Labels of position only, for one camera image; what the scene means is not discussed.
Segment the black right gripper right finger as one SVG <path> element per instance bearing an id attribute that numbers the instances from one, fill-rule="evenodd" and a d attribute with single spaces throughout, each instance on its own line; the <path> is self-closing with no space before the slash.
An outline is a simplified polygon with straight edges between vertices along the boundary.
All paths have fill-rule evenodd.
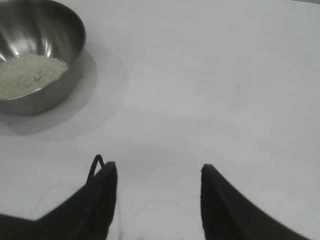
<path id="1" fill-rule="evenodd" d="M 201 219 L 207 240 L 303 240 L 234 188 L 211 164 L 201 169 Z"/>

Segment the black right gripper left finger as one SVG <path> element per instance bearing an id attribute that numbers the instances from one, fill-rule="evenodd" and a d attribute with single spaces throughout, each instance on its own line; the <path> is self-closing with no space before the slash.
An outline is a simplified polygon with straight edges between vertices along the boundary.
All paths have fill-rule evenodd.
<path id="1" fill-rule="evenodd" d="M 117 199 L 117 168 L 107 162 L 74 195 L 37 220 L 0 216 L 2 240 L 105 240 Z"/>

